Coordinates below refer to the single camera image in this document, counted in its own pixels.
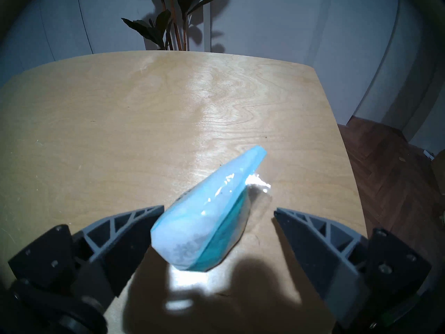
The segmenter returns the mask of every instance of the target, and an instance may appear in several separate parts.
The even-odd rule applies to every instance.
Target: screw
[[[417,260],[417,257],[415,257],[413,254],[406,255],[406,258],[409,259],[411,262],[415,262]]]
[[[376,233],[378,235],[382,236],[382,237],[386,237],[387,236],[387,234],[385,232],[381,231],[381,230],[378,230]]]
[[[386,263],[382,263],[379,266],[379,270],[383,273],[383,274],[391,274],[393,272],[393,269],[388,266]]]

